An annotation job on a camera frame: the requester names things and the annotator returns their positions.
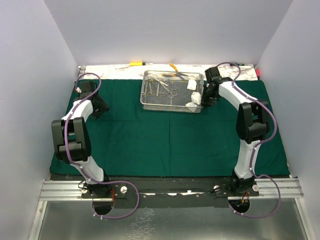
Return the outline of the white gauze pad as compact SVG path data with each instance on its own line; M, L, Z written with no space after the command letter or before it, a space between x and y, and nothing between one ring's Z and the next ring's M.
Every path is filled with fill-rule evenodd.
M188 80L187 89L195 91L197 89L197 81L193 79Z
M200 109L199 108L199 105L197 105L196 103L194 102L188 102L186 105L187 109L192 112L192 113L197 113L198 110Z
M199 92L196 92L194 91L192 94L191 94L191 101L200 106L201 105L201 102L202 102L202 96Z

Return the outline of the white gauze pad top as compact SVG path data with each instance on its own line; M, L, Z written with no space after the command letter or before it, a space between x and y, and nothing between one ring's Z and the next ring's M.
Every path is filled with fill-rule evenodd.
M197 89L197 81L193 79L188 80L187 89L195 91Z

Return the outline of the white gauze pad bottom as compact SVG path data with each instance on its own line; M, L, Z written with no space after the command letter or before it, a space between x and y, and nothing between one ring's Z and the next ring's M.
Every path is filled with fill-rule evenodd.
M196 103L194 102L188 102L186 105L187 109L192 112L192 113L197 113L198 110L200 109L199 108L199 105L197 105Z

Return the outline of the steel mesh instrument tray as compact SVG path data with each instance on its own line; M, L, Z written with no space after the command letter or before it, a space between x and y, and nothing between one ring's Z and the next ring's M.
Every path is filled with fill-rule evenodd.
M143 109L200 113L204 76L196 72L147 70L140 93Z

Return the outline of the dark green surgical cloth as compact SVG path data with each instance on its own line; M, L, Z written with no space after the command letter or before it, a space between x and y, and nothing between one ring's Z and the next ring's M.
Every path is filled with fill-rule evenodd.
M237 110L225 99L200 113L144 110L142 81L104 79L109 105L86 121L92 157L111 176L230 176L238 160Z

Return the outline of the steel tweezers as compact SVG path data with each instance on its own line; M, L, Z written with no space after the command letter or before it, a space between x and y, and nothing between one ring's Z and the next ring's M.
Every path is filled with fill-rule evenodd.
M156 78L153 77L153 76L151 77L151 79L152 79L152 80L156 80L156 81L158 82L157 92L159 92L160 85L162 85L163 88L164 88L165 90L167 90L168 85L167 85L166 83L164 83L164 82L161 81L161 80L156 79Z

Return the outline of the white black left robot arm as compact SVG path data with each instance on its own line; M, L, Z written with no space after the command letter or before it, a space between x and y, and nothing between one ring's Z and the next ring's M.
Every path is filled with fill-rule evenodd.
M110 108L101 98L93 81L85 81L76 88L79 96L62 118L51 123L54 154L58 160L76 168L85 179L88 193L104 198L111 193L109 177L92 157L92 145L86 127L89 116L98 119Z

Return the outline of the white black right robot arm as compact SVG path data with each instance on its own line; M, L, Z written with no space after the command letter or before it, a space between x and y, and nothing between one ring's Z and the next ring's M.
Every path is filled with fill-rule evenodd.
M234 195L240 196L255 182L258 151L270 131L268 103L259 102L240 89L230 77L221 76L217 67L205 70L205 77L201 105L209 107L224 98L237 110L236 133L240 148L229 189Z

